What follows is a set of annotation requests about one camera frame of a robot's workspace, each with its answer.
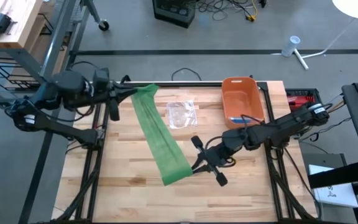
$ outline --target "concrete floor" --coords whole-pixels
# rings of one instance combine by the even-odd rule
[[[255,23],[241,13],[228,11],[224,21],[211,14],[196,13],[189,29],[154,19],[151,0],[95,0],[101,17],[111,30],[100,32],[88,20],[80,50],[168,50],[168,49],[281,49],[291,35],[299,35],[301,49],[323,49],[350,17],[339,12],[331,1],[270,0]],[[358,49],[358,20],[334,45],[334,49]],[[283,80],[288,88],[317,88],[323,101],[341,92],[341,86],[358,82],[358,55],[326,55],[309,58],[305,71],[295,57],[273,55],[192,55],[192,56],[100,56],[77,57],[99,67],[108,67],[113,79],[130,75],[133,80],[170,80],[182,67],[197,71],[203,80],[253,75],[256,80]],[[79,65],[84,75],[92,69]],[[196,80],[188,72],[176,80]],[[346,109],[333,114],[329,124],[349,116]],[[43,132],[23,133],[0,110],[0,223],[17,223],[30,178],[40,151]],[[67,140],[55,136],[42,177],[31,221],[50,218],[58,189]],[[358,162],[358,139],[352,123],[322,134],[315,143],[331,153],[344,153],[348,163]],[[302,145],[307,153],[320,153]],[[327,220],[354,223],[349,212],[324,206]]]

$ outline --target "white paper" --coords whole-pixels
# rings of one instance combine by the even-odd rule
[[[329,171],[333,168],[309,165],[310,174]],[[352,184],[339,184],[328,187],[313,189],[317,201],[333,205],[342,205],[357,208],[358,203]]]

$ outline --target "desk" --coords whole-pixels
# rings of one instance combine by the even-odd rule
[[[14,22],[17,22],[12,26],[10,35],[0,35],[0,48],[24,47],[41,5],[42,0],[0,0],[0,13],[8,15]]]
[[[289,113],[283,83],[267,82],[267,85],[274,116],[279,118]],[[262,92],[260,99],[268,119]],[[194,101],[198,126],[170,129],[170,132],[189,163],[193,164],[198,150],[190,138],[198,135],[205,143],[220,136],[227,127],[220,87],[161,87],[155,102],[165,124],[168,125],[166,104],[185,100]],[[196,174],[164,187],[130,99],[120,104],[120,114],[120,121],[109,121],[108,124],[93,222],[277,221],[263,146],[255,151],[239,151],[235,155],[237,165],[221,169],[229,181],[224,187],[220,187],[214,175],[208,173]],[[74,126],[86,129],[91,123],[92,119],[87,118]],[[287,149],[307,181],[298,143],[290,141]],[[59,210],[69,206],[79,191],[85,155],[85,150],[76,149],[66,156],[53,218],[62,213]],[[313,199],[286,156],[284,162],[291,191],[309,213],[316,215]],[[285,215],[283,197],[280,201]]]

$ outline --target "clear plastic bag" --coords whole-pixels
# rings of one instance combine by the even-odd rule
[[[197,126],[197,115],[193,100],[167,103],[169,126],[172,129]]]

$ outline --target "caster wheel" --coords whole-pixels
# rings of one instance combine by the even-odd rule
[[[100,29],[101,31],[107,31],[107,30],[109,30],[110,25],[109,25],[109,23],[108,23],[107,21],[102,21],[101,23],[102,23],[102,25],[103,25],[103,26],[101,26],[101,25],[99,24],[99,29]]]

